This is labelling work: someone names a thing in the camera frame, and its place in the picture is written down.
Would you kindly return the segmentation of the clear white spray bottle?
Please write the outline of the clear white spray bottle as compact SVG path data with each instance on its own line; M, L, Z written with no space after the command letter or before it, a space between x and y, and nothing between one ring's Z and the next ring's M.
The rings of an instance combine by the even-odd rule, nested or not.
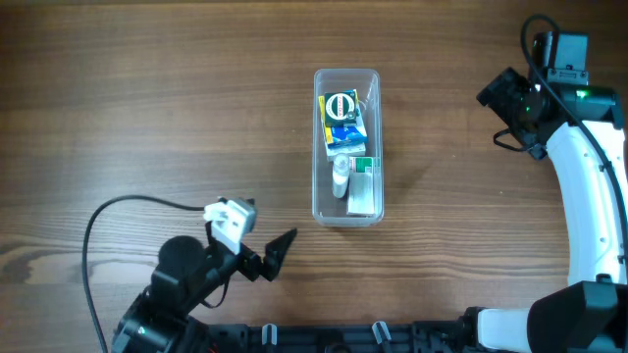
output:
M338 154L333 162L333 195L341 199L346 194L350 175L350 157Z

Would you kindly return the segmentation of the white green box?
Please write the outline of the white green box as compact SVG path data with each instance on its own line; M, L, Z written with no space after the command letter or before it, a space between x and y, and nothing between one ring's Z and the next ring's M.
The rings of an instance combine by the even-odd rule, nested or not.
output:
M381 169L379 158L350 157L347 213L373 216L376 213L375 176Z

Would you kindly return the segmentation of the white medicine box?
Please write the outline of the white medicine box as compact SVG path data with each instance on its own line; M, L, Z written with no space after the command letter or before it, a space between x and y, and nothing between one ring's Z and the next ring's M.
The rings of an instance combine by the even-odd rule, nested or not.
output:
M364 156L367 142L368 135L364 126L324 127L324 145L329 162L338 154Z

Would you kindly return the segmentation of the blue yellow VapoDrops box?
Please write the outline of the blue yellow VapoDrops box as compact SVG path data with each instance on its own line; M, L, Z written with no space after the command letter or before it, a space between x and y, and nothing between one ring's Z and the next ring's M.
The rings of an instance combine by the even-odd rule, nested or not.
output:
M362 120L355 89L328 92L318 97L324 142L328 147L366 143L366 127Z

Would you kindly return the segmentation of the green Zam-Buk ointment box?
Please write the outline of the green Zam-Buk ointment box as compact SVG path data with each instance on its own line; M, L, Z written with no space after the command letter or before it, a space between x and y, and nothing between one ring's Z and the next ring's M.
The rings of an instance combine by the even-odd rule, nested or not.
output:
M323 95L325 126L355 126L357 123L357 91L329 92Z

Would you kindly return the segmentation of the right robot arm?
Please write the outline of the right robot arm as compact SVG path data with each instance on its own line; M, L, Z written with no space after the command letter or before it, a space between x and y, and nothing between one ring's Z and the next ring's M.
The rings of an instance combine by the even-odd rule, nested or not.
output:
M567 285L527 309L479 310L472 337L505 352L627 349L627 177L623 112L615 92L533 82L504 70L477 99L506 124L520 151L549 158L569 241Z

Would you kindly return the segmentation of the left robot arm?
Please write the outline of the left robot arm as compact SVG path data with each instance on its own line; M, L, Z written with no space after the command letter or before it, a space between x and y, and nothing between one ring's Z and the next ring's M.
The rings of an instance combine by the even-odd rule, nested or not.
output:
M295 228L265 245L260 256L242 243L252 232L257 210L252 199L225 199L203 212L206 245L192 236L166 241L150 284L124 314L115 331L113 352L244 352L247 334L221 334L190 312L216 289L228 289L232 275L251 281L274 280L297 236Z

